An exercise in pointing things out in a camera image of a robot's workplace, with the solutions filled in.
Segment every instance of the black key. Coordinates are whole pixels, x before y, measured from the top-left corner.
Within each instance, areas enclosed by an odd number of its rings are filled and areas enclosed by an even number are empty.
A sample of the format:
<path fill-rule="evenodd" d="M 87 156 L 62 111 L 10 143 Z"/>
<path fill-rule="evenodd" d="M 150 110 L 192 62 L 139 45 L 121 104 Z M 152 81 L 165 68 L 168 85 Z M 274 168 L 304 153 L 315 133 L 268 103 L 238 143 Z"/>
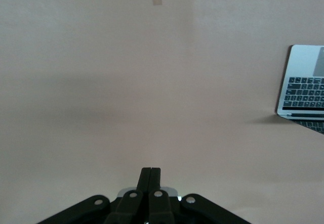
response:
<path fill-rule="evenodd" d="M 292 102 L 289 101 L 284 101 L 283 106 L 291 106 Z"/>
<path fill-rule="evenodd" d="M 286 95 L 295 95 L 296 94 L 296 90 L 293 90 L 293 89 L 288 89 L 286 91 Z"/>
<path fill-rule="evenodd" d="M 288 88 L 289 89 L 300 89 L 301 84 L 296 84 L 296 83 L 289 83 Z"/>

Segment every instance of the silver laptop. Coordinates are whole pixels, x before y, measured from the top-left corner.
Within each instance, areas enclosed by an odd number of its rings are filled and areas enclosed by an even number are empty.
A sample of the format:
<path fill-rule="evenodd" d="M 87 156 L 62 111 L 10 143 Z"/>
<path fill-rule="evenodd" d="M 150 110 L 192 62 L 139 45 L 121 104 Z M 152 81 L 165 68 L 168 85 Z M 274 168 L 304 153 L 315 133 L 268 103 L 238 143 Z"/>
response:
<path fill-rule="evenodd" d="M 324 46 L 291 47 L 277 114 L 324 133 Z"/>

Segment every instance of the open laptop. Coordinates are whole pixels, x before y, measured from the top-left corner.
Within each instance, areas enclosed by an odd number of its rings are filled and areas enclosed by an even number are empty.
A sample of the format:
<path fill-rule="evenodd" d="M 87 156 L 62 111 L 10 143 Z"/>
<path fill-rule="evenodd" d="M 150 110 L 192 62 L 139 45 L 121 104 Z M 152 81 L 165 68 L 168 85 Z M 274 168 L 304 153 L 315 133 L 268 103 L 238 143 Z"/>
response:
<path fill-rule="evenodd" d="M 277 114 L 324 134 L 324 46 L 291 47 Z"/>

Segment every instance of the silver screw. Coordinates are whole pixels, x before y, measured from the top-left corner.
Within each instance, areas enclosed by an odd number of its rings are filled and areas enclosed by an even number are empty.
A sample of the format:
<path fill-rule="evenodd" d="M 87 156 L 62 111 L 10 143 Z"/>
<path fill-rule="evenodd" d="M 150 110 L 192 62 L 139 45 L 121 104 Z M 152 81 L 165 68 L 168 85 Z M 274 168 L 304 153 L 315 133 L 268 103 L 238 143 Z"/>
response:
<path fill-rule="evenodd" d="M 155 193 L 154 193 L 154 196 L 155 197 L 161 197 L 163 195 L 163 193 L 161 192 L 161 191 L 156 191 Z"/>
<path fill-rule="evenodd" d="M 137 194 L 135 193 L 135 192 L 132 192 L 131 194 L 130 194 L 130 197 L 131 198 L 135 198 L 137 196 Z"/>
<path fill-rule="evenodd" d="M 103 203 L 103 200 L 99 199 L 95 201 L 95 205 L 101 205 Z"/>
<path fill-rule="evenodd" d="M 187 203 L 189 204 L 193 204 L 194 202 L 196 202 L 195 198 L 189 196 L 187 199 L 186 199 Z"/>

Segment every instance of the tabletop surface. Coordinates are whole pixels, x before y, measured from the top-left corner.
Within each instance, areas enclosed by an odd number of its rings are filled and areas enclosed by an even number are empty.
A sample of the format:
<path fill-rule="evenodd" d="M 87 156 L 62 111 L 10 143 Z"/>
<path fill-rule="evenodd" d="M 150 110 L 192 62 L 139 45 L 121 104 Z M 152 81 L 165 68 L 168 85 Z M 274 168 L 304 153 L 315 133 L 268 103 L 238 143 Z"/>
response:
<path fill-rule="evenodd" d="M 258 224 L 324 219 L 324 136 L 275 106 L 324 0 L 0 0 L 0 223 L 161 185 Z"/>

